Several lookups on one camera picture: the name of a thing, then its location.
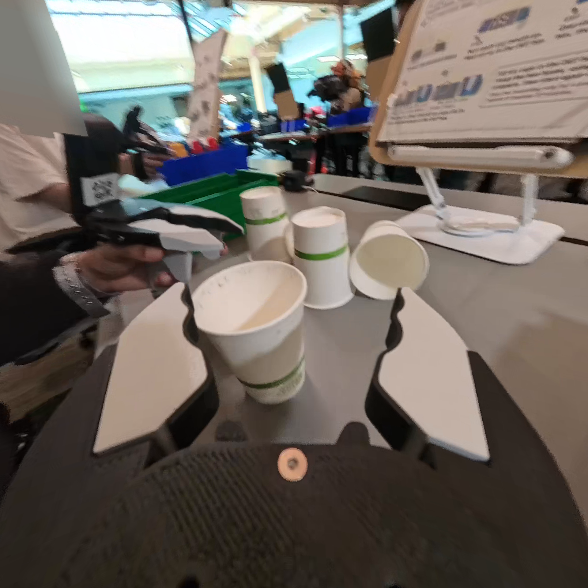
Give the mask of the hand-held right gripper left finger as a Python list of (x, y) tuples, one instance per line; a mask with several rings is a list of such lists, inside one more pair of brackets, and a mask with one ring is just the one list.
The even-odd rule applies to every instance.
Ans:
[(95, 455), (149, 442), (163, 454), (192, 445), (219, 408), (210, 362), (185, 335), (190, 318), (175, 284), (124, 329), (93, 443)]

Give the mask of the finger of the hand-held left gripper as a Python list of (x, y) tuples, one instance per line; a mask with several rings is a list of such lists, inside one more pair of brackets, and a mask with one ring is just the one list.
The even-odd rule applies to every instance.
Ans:
[(166, 231), (167, 225), (186, 226), (191, 229), (204, 229), (210, 232), (223, 232), (232, 235), (243, 235), (244, 228), (213, 210), (190, 205), (163, 204), (156, 208), (144, 210), (130, 222), (134, 228), (149, 229), (156, 232)]
[(168, 228), (159, 232), (159, 240), (168, 252), (200, 253), (211, 260), (221, 257), (226, 250), (223, 241), (205, 229)]

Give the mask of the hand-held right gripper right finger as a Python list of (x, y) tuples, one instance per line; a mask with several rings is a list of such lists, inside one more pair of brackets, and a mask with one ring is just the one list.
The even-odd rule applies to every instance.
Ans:
[(399, 290), (393, 302), (364, 409), (394, 450), (421, 458), (438, 447), (490, 461), (469, 350), (411, 289)]

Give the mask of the green plastic bin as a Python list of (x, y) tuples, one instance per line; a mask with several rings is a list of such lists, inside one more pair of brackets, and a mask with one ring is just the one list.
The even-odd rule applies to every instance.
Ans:
[(155, 200), (172, 205), (190, 205), (218, 212), (246, 230), (240, 195), (242, 192), (258, 187), (279, 187), (278, 177), (274, 174), (236, 170), (234, 174), (213, 175), (143, 195), (138, 199)]

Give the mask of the white paper cup green band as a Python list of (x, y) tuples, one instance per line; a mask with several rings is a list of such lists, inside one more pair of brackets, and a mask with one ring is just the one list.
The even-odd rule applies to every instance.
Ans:
[(353, 287), (375, 300), (393, 300), (402, 288), (418, 290), (428, 273), (424, 247), (389, 220), (367, 228), (349, 263)]
[(353, 299), (348, 227), (342, 210), (320, 206), (296, 213), (285, 231), (285, 242), (295, 267), (306, 278), (305, 306), (329, 310)]
[(202, 282), (195, 322), (245, 392), (262, 405), (289, 401), (305, 381), (305, 276), (280, 261), (251, 261)]
[(240, 195), (251, 261), (291, 263), (285, 241), (289, 216), (280, 187), (255, 187)]

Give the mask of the person's left forearm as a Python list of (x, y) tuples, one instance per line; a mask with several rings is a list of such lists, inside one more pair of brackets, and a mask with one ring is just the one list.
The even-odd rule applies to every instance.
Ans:
[(1, 259), (1, 366), (29, 362), (107, 315), (62, 252)]

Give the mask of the another person's forearm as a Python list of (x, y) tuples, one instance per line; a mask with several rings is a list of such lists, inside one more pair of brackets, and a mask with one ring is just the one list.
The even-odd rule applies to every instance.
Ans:
[(48, 206), (68, 215), (72, 213), (72, 199), (68, 183), (54, 183), (34, 194), (20, 198), (19, 201)]

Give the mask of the grey desk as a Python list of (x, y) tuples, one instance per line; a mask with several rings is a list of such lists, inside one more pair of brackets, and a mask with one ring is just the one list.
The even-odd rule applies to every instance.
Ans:
[[(587, 518), (587, 247), (557, 242), (537, 261), (506, 266), (424, 244), (429, 275), (418, 291), (478, 353), (533, 425)], [(262, 406), (245, 395), (207, 341), (220, 408), (199, 443), (225, 420), (249, 439), (330, 443), (345, 423), (365, 422), (374, 365), (391, 301), (362, 295), (331, 310), (305, 309), (306, 381), (293, 400)]]

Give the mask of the wooden desk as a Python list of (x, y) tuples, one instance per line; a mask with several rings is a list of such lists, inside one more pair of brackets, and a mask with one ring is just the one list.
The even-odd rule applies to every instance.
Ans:
[(285, 158), (305, 159), (313, 174), (358, 177), (354, 154), (361, 155), (369, 139), (372, 122), (335, 128), (323, 127), (257, 136), (256, 146), (277, 152)]

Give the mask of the person's left hand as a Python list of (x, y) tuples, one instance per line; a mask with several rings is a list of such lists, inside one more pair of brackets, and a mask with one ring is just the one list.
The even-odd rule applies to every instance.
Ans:
[(151, 268), (163, 261), (165, 251), (143, 245), (100, 245), (77, 254), (78, 274), (93, 289), (107, 294), (154, 287), (167, 288), (175, 278), (167, 271), (150, 276)]

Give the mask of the large blue plastic bin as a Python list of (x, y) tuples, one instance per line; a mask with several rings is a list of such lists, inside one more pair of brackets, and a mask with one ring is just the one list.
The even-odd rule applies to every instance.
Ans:
[(170, 187), (221, 174), (234, 175), (247, 169), (248, 155), (246, 144), (232, 142), (213, 151), (167, 160), (160, 173)]

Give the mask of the black charging hub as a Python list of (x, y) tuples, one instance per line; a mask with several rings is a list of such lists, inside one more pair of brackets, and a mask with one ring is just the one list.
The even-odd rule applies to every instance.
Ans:
[(290, 170), (281, 173), (279, 184), (284, 191), (290, 193), (300, 193), (307, 190), (314, 190), (314, 180), (302, 171)]

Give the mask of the printed instruction board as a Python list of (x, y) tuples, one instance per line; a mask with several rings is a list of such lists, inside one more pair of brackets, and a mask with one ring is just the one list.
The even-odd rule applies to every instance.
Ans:
[(194, 83), (189, 98), (189, 142), (218, 136), (219, 75), (222, 70), (222, 55), (228, 33), (224, 29), (192, 44), (194, 56)]
[(385, 165), (587, 178), (587, 1), (416, 1), (379, 96)]

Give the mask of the white board stand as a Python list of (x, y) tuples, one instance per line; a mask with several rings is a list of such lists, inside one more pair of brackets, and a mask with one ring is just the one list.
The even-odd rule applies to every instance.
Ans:
[[(536, 220), (539, 192), (537, 171), (558, 171), (575, 156), (557, 146), (501, 146), (498, 148), (427, 148), (390, 146), (388, 156), (403, 164), (417, 164), (430, 205), (402, 217), (398, 224), (412, 238), (505, 265), (535, 261), (564, 235), (557, 224)], [(519, 217), (450, 206), (445, 202), (433, 168), (532, 171), (520, 176), (522, 212)]]

